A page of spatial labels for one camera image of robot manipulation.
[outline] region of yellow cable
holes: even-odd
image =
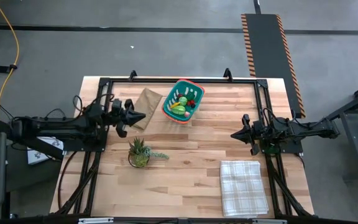
[[[15,31],[13,30],[12,26],[11,26],[11,23],[9,22],[9,20],[7,19],[7,17],[5,16],[5,13],[2,11],[2,9],[0,8],[0,13],[1,15],[4,17],[6,23],[8,24],[9,28],[11,28],[11,31],[12,31],[12,34],[13,34],[13,37],[15,38],[15,41],[16,41],[16,58],[15,58],[15,62],[13,63],[14,65],[16,65],[17,63],[17,60],[19,59],[19,52],[20,52],[20,47],[19,47],[19,41],[17,40],[17,37],[16,37],[16,33]],[[12,73],[13,73],[13,68],[11,68],[11,71],[9,71],[9,74],[8,76],[6,77],[5,81],[4,81],[4,84],[2,84],[2,88],[1,88],[1,91],[0,91],[0,99],[2,97],[2,93],[4,92],[4,88],[5,88],[5,85],[6,85],[6,82],[8,81],[8,79],[11,77]]]

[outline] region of black and orange striped tape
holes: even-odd
[[[255,65],[254,65],[254,56],[252,55],[251,42],[250,42],[250,39],[249,39],[249,32],[248,32],[248,25],[247,25],[247,18],[246,18],[245,14],[241,14],[241,23],[242,23],[242,31],[244,33],[244,41],[246,43],[249,75],[251,77],[256,77]]]
[[[282,38],[283,38],[283,44],[284,44],[285,53],[286,53],[286,55],[287,55],[288,64],[289,64],[290,70],[291,70],[292,81],[293,81],[293,84],[294,84],[294,86],[295,86],[296,97],[298,98],[299,107],[300,107],[300,109],[301,109],[301,118],[305,118],[305,117],[306,117],[306,113],[305,113],[305,109],[304,109],[304,107],[303,107],[302,97],[301,97],[301,93],[300,93],[299,85],[298,85],[298,80],[296,79],[295,71],[294,71],[294,69],[293,69],[293,64],[292,64],[292,59],[291,59],[291,55],[290,55],[290,50],[288,49],[287,38],[285,37],[285,34],[284,34],[283,23],[281,22],[280,16],[279,16],[279,15],[276,15],[276,16],[277,16],[277,22],[278,22],[278,26],[279,26],[279,28],[280,28],[281,36],[282,36]]]

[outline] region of brown paper bag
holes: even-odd
[[[135,111],[146,114],[146,117],[133,125],[135,128],[146,129],[162,95],[145,88],[135,103]]]

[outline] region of plant pot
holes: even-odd
[[[128,162],[132,167],[143,168],[149,163],[150,156],[145,154],[141,155],[131,155],[128,154]]]

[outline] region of butcher block tabletop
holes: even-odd
[[[80,96],[84,105],[96,97],[100,77],[84,77]],[[287,93],[282,79],[267,79],[273,112],[291,117]],[[91,215],[94,217],[191,217],[221,218],[222,200],[219,181],[221,161],[259,161],[262,180],[269,204],[267,215],[273,218],[273,206],[262,153],[251,156],[250,145],[230,137],[242,128],[241,118],[247,113],[251,122],[257,117],[253,85],[201,84],[205,94],[200,107],[187,124],[168,119],[161,106],[174,83],[114,83],[115,98],[136,102],[144,88],[163,97],[144,131],[127,127],[128,135],[120,138],[110,128],[106,150],[102,153]],[[168,155],[169,160],[150,158],[146,168],[129,165],[129,141],[144,138],[155,152]],[[78,152],[63,176],[62,203],[78,185],[83,152]],[[308,183],[300,159],[292,154],[282,155],[288,188],[306,211],[313,213]],[[68,156],[63,160],[62,168]],[[282,193],[277,187],[280,208],[284,211]],[[88,188],[85,189],[82,209]],[[58,210],[57,188],[51,212]]]

